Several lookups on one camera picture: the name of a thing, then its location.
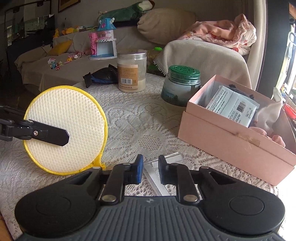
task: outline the blue toy roof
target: blue toy roof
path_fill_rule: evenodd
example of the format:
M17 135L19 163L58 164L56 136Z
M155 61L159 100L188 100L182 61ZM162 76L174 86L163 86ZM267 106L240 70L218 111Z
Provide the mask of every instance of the blue toy roof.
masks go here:
M101 21L101 25L97 29L97 31L103 31L103 30L112 30L116 29L113 23L111 22L111 18L104 18Z

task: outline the black round pad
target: black round pad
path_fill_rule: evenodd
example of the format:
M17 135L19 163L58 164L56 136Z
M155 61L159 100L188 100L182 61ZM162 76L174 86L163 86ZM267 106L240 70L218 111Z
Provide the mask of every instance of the black round pad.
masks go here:
M233 211L242 215L256 215L264 209L264 203L259 198L252 196L235 197L229 205Z
M96 203L79 185L41 189L23 197L15 207L15 218L32 236L54 238L85 226L96 212Z
M263 235L276 230L285 216L282 201L256 187L220 186L203 202L205 216L217 227L238 235Z

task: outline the green plush toy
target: green plush toy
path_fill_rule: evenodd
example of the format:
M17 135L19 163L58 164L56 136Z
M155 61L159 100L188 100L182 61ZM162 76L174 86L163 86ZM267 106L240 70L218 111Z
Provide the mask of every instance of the green plush toy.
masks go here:
M155 3L153 1L142 1L135 3L129 7L112 10L109 12L99 12L98 22L103 18L114 18L115 22L138 21L142 17L143 12L151 10Z

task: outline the white lace tablecloth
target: white lace tablecloth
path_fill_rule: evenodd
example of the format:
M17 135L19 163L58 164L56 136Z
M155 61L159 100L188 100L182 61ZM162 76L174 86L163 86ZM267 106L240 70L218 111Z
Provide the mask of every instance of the white lace tablecloth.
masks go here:
M178 139L184 109L168 105L161 99L163 81L162 77L147 74L146 89L139 93L121 92L117 85L94 84L86 89L78 84L105 111L109 133L102 162L108 169L118 163L133 162L137 154L143 154L144 160L148 161L160 154L180 151L185 155L184 162L190 169L198 169L201 165L209 166L275 195L279 194L278 188ZM14 239L21 235L14 217L17 201L26 194L63 178L36 166L20 140L0 141L0 211ZM126 187L126 195L153 196L155 192L143 176L140 185ZM295 222L294 217L291 217L291 225ZM288 239L284 233L281 228L280 234L287 241L294 240Z

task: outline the white package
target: white package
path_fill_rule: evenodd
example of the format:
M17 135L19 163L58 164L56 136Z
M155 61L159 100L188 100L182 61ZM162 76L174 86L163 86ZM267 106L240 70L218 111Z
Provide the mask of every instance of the white package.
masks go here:
M184 158L185 156L181 152L176 152L165 156L165 159L169 164L178 163ZM144 163L143 173L158 196L170 196L166 187L160 183L158 158L149 161L148 163Z
M246 96L220 86L217 93L207 105L207 109L249 127L259 104Z

